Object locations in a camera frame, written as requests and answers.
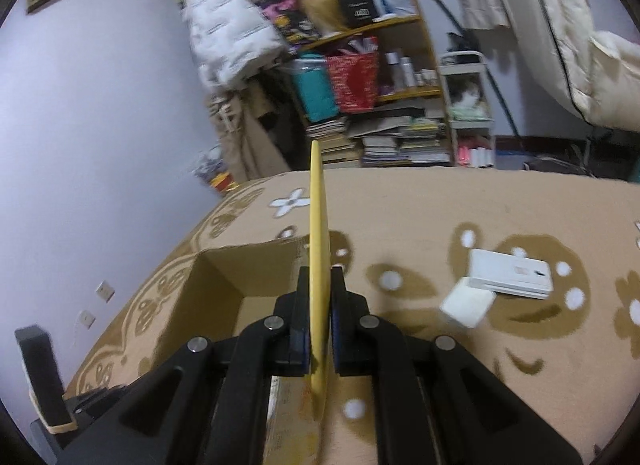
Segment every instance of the red gift bag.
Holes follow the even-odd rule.
[[[326,64],[340,111],[373,109],[378,96],[378,52],[327,57]]]

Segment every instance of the silver bolt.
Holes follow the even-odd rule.
[[[375,315],[363,315],[360,317],[360,326],[363,328],[377,328],[380,324],[380,319]]]
[[[443,351],[451,351],[456,347],[456,341],[449,337],[449,335],[440,335],[436,339],[436,346]]]
[[[279,330],[284,326],[284,319],[277,315],[271,315],[264,320],[264,325],[270,330]]]
[[[194,337],[189,342],[187,342],[189,351],[192,351],[194,353],[198,353],[204,350],[208,345],[209,343],[204,337]]]

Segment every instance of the electrical socket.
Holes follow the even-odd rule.
[[[113,289],[113,286],[111,286],[106,281],[103,281],[100,283],[100,286],[98,286],[98,289],[95,291],[95,293],[97,293],[98,297],[103,299],[104,302],[109,302],[116,291]]]
[[[89,329],[94,324],[95,315],[88,310],[82,310],[78,314],[78,320],[85,328]]]

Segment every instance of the white wall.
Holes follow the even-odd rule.
[[[0,397],[23,431],[35,414],[14,329],[49,331],[67,382],[219,200],[190,174],[216,142],[204,98],[174,0],[60,0],[29,16],[20,0],[0,28]]]
[[[442,1],[464,23],[460,1]],[[456,30],[434,0],[420,0],[420,4],[436,54],[444,54],[449,47],[447,32]],[[590,4],[596,29],[610,30],[629,41],[640,42],[640,33],[620,0],[590,0]],[[521,135],[584,138],[591,131],[590,126],[562,108],[533,80],[510,30],[481,31],[478,38]],[[488,88],[488,93],[496,119],[495,134],[513,135],[495,92]]]

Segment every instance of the open cardboard box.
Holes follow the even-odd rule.
[[[192,337],[227,339],[271,315],[276,299],[296,289],[298,271],[308,264],[304,243],[278,239],[198,254],[159,338],[154,365]]]

